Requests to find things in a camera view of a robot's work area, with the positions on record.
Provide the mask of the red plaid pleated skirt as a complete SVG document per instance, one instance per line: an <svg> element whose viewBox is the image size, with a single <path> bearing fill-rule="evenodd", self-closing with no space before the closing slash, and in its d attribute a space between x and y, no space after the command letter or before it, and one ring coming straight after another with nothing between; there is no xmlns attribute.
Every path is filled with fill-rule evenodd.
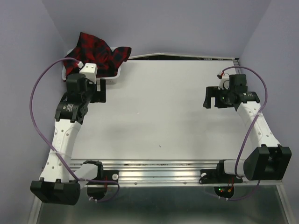
<svg viewBox="0 0 299 224"><path fill-rule="evenodd" d="M112 50L104 40L80 32L76 47L66 57L75 58L84 64L96 64L96 77L115 77L121 64L129 59L131 51L130 47Z"/></svg>

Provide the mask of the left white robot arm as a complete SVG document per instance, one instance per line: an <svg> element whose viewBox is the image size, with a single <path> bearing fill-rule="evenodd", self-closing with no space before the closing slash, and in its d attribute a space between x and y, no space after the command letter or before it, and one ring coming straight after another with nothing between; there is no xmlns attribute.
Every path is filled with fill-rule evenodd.
<svg viewBox="0 0 299 224"><path fill-rule="evenodd" d="M75 205L81 189L89 180L103 181L100 161L85 161L70 174L70 162L76 137L90 103L105 103L106 92L97 91L95 75L71 74L66 79L67 91L55 113L54 136L49 156L38 181L32 181L31 192L43 203Z"/></svg>

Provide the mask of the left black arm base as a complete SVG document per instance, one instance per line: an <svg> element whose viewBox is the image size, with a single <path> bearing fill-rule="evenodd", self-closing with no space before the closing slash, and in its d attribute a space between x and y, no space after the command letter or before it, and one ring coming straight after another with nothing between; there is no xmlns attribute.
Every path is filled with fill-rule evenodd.
<svg viewBox="0 0 299 224"><path fill-rule="evenodd" d="M83 179L87 181L87 185L117 185L119 179L118 170L105 170L100 161L85 161L82 168L84 168Z"/></svg>

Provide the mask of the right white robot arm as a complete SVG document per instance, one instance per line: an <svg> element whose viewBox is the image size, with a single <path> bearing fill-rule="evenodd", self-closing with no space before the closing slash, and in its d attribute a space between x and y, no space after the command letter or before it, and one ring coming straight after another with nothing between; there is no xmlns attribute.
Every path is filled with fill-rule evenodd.
<svg viewBox="0 0 299 224"><path fill-rule="evenodd" d="M211 108L212 98L218 109L233 107L248 130L245 137L251 141L253 151L245 160L220 160L215 170L216 179L226 182L234 175L249 181L282 180L291 150L275 138L262 113L264 105L255 92L248 91L246 75L225 73L218 78L218 86L206 88L203 107Z"/></svg>

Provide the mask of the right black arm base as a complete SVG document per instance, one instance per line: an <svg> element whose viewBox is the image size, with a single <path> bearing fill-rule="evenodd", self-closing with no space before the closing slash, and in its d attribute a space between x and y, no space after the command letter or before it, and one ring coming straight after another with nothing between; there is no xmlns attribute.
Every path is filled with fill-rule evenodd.
<svg viewBox="0 0 299 224"><path fill-rule="evenodd" d="M201 177L199 184L225 184L225 183L243 183L242 179L238 179L235 175L226 174L224 171L224 163L219 162L214 169L201 169Z"/></svg>

